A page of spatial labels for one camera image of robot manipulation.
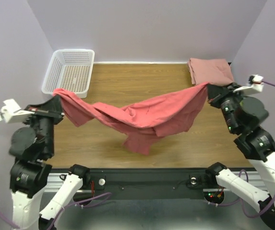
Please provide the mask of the red t shirt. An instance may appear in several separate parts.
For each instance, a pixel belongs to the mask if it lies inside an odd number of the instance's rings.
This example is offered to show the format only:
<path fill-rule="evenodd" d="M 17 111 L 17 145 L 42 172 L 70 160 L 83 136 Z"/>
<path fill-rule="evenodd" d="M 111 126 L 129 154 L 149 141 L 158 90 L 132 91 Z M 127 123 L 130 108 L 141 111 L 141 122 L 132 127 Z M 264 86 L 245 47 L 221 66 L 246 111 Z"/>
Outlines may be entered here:
<path fill-rule="evenodd" d="M 92 119 L 127 135 L 124 146 L 136 153 L 149 154 L 152 144 L 164 137 L 187 132 L 207 99 L 207 84 L 156 96 L 118 108 L 106 103 L 89 104 L 76 94 L 55 89 L 67 118 L 80 127 Z"/>

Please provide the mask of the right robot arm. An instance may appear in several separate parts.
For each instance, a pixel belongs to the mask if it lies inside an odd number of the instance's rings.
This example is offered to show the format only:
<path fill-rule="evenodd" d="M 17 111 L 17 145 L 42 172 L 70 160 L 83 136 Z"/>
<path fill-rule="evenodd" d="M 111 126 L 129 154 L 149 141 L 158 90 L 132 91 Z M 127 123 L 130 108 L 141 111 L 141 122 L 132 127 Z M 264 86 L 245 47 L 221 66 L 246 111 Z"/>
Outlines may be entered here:
<path fill-rule="evenodd" d="M 267 190 L 261 190 L 217 162 L 205 171 L 209 180 L 236 194 L 241 202 L 248 203 L 272 230 L 275 230 L 275 141 L 261 123 L 269 116 L 264 104 L 252 94 L 262 86 L 241 87 L 236 83 L 227 86 L 207 85 L 208 103 L 221 109 L 228 130 L 238 137 L 237 148 L 258 172 Z"/>

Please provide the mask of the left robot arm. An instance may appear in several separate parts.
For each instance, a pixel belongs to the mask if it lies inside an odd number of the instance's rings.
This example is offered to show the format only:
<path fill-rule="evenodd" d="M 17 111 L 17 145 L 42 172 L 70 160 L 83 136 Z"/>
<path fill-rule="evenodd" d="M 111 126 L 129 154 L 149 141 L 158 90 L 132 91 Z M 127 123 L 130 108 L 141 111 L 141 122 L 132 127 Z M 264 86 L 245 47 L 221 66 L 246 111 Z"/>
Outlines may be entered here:
<path fill-rule="evenodd" d="M 55 230 L 62 211 L 75 193 L 90 182 L 90 170 L 73 165 L 48 205 L 40 204 L 52 166 L 45 161 L 54 156 L 54 126 L 64 117 L 61 97 L 54 96 L 42 104 L 21 109 L 9 100 L 6 123 L 23 123 L 11 138 L 9 154 L 15 158 L 10 171 L 10 190 L 13 201 L 12 220 L 16 230 Z"/>

